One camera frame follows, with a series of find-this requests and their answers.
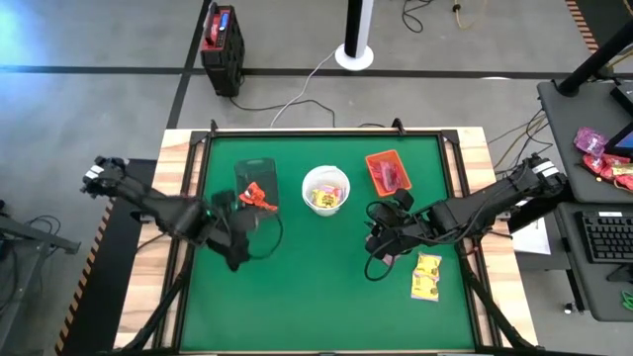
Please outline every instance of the green table surface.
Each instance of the green table surface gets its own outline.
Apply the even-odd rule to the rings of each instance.
[[[365,207],[377,200],[365,156],[396,149],[412,182],[415,208],[446,198],[435,136],[214,138],[205,197],[234,189],[234,164],[275,159],[284,236],[268,259],[236,273],[209,249],[196,252],[183,351],[446,350],[474,347],[458,257],[453,246],[421,246],[442,256],[439,302],[410,297],[417,253],[400,258],[383,281],[363,274],[369,228]],[[306,173],[335,165],[350,180],[350,196],[333,217],[306,206]],[[274,219],[249,235],[252,254],[278,238]],[[372,275],[385,271],[375,260]]]

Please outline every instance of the orange tray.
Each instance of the orange tray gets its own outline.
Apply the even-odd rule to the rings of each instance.
[[[405,170],[405,166],[403,162],[400,160],[400,156],[395,149],[386,150],[380,153],[370,154],[365,157],[365,162],[367,163],[367,169],[369,169],[369,176],[372,177],[372,181],[374,182],[374,187],[376,187],[376,193],[378,193],[379,197],[388,197],[396,191],[388,191],[385,190],[383,184],[372,174],[372,164],[380,161],[388,161],[395,163],[398,167],[398,171],[400,175],[403,177],[403,185],[401,188],[403,189],[411,189],[411,181],[408,180],[407,171]]]

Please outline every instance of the paper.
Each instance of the paper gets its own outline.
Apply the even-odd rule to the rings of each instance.
[[[514,251],[552,254],[543,218],[512,234]]]

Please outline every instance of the gray floor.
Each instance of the gray floor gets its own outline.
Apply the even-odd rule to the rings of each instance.
[[[490,0],[470,32],[456,29],[452,1],[419,11],[422,34],[402,24],[402,2],[376,0],[372,68],[486,71],[571,71],[588,55],[564,0]],[[181,67],[201,0],[0,0],[0,65]],[[342,42],[345,2],[234,0],[246,39],[248,67],[314,67]],[[478,1],[468,1],[472,14]],[[40,50],[25,39],[45,34]],[[331,61],[325,67],[336,67]],[[79,193],[98,154],[156,158],[180,80],[178,75],[0,73],[0,198],[21,221],[39,214],[61,219],[61,234],[85,242],[76,256],[55,254],[45,288],[25,315],[15,352],[53,344],[85,262],[104,200]],[[287,102],[304,78],[248,77],[236,101],[263,107]],[[530,80],[314,78],[307,98],[336,112],[340,127],[388,124],[482,126],[495,137],[527,122],[539,109]],[[193,76],[178,128],[264,128],[275,112],[247,113],[216,97],[205,76]],[[329,127],[323,109],[289,109],[278,127]],[[545,130],[539,134],[551,140]],[[491,146],[497,162],[513,136]],[[526,152],[541,149],[530,145]],[[560,163],[555,148],[544,155]],[[509,164],[504,162],[499,167]],[[633,325],[567,316],[564,274],[523,273],[541,344],[556,350],[628,355]]]

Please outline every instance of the yellow snack packet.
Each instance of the yellow snack packet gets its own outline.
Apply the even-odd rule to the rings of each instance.
[[[412,274],[411,280],[411,297],[413,299],[425,301],[439,301],[439,291],[437,290],[437,281],[427,276],[418,276]]]
[[[417,253],[417,265],[413,270],[413,274],[439,280],[439,264],[441,262],[442,256],[427,255],[419,252]]]

